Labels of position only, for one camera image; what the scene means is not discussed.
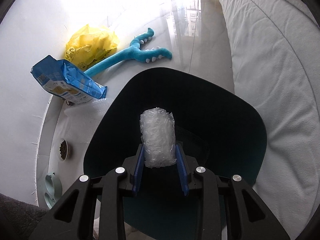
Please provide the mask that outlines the pet food bowl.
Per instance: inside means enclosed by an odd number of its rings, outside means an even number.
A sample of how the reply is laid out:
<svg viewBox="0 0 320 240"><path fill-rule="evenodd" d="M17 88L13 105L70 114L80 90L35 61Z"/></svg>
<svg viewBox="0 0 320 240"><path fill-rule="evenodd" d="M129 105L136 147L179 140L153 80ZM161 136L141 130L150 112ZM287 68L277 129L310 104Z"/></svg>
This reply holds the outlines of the pet food bowl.
<svg viewBox="0 0 320 240"><path fill-rule="evenodd" d="M60 138L55 144L55 153L59 161L66 161L71 156L71 146L65 138Z"/></svg>

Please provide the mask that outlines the blue pet food bag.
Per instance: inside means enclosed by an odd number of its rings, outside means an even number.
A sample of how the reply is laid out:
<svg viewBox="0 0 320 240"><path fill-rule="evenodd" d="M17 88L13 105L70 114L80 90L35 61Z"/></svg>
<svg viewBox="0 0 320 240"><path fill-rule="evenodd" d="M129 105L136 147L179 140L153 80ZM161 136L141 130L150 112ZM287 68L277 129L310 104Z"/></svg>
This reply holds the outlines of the blue pet food bag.
<svg viewBox="0 0 320 240"><path fill-rule="evenodd" d="M67 60L48 55L31 68L31 74L44 90L74 104L106 98L107 87Z"/></svg>

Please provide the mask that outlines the dark teal trash bin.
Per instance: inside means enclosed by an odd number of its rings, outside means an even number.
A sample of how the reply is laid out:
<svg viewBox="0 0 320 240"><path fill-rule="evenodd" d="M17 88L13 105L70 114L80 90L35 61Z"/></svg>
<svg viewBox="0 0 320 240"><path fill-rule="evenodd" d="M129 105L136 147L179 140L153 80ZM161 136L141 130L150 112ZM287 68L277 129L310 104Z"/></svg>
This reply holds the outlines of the dark teal trash bin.
<svg viewBox="0 0 320 240"><path fill-rule="evenodd" d="M137 153L140 117L161 108L174 119L169 141L218 176L253 185L267 132L259 113L233 93L191 74L150 68L135 75L110 105L84 157L84 173L104 176ZM127 224L154 239L194 239L200 195L184 193L176 165L143 169L137 194L124 198Z"/></svg>

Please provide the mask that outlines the clear bubble wrap roll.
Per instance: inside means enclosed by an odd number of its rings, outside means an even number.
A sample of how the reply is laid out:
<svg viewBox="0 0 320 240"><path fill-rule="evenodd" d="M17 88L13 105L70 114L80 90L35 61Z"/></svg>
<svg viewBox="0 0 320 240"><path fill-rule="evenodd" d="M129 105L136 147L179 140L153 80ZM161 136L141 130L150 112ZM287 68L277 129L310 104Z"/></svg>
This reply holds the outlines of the clear bubble wrap roll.
<svg viewBox="0 0 320 240"><path fill-rule="evenodd" d="M140 115L140 131L144 145L144 163L160 168L176 163L175 120L172 113L153 108Z"/></svg>

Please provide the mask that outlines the yellow plastic bag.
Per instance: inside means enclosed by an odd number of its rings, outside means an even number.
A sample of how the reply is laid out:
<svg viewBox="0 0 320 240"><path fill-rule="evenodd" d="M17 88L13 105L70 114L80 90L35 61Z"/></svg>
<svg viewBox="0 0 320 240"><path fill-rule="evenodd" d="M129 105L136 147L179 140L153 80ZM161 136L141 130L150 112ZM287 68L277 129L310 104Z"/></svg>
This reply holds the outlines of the yellow plastic bag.
<svg viewBox="0 0 320 240"><path fill-rule="evenodd" d="M108 28L85 25L66 44L65 59L86 71L114 54L119 44L116 33Z"/></svg>

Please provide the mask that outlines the green double pet bowl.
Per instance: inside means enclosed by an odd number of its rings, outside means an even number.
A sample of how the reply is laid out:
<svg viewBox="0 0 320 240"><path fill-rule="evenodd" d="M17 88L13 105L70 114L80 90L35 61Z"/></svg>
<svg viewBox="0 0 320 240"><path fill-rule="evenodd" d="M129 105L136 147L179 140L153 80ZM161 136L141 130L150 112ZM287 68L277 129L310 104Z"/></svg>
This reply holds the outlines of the green double pet bowl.
<svg viewBox="0 0 320 240"><path fill-rule="evenodd" d="M45 176L44 200L49 209L51 209L62 196L62 184L55 172L48 173Z"/></svg>

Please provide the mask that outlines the dark grey rug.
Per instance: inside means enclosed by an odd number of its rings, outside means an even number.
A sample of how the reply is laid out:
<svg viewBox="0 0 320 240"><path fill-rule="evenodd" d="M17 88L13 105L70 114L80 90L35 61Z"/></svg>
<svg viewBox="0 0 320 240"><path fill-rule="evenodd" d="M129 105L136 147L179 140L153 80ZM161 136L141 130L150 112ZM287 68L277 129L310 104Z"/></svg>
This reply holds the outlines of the dark grey rug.
<svg viewBox="0 0 320 240"><path fill-rule="evenodd" d="M1 194L1 239L29 239L47 212Z"/></svg>

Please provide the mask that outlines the blue plush toy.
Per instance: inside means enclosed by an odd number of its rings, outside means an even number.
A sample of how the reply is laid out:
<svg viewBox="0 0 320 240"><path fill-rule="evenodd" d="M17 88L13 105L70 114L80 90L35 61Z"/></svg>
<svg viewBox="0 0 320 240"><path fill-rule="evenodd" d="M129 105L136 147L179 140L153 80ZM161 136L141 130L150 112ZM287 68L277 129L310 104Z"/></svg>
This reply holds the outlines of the blue plush toy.
<svg viewBox="0 0 320 240"><path fill-rule="evenodd" d="M131 42L129 47L116 52L115 54L103 59L91 68L85 71L89 77L93 77L100 72L112 67L121 61L136 60L142 63L155 62L157 59L166 57L172 59L172 52L166 48L156 48L152 50L141 50L140 46L151 40L155 32L152 28L148 28L146 33L136 36Z"/></svg>

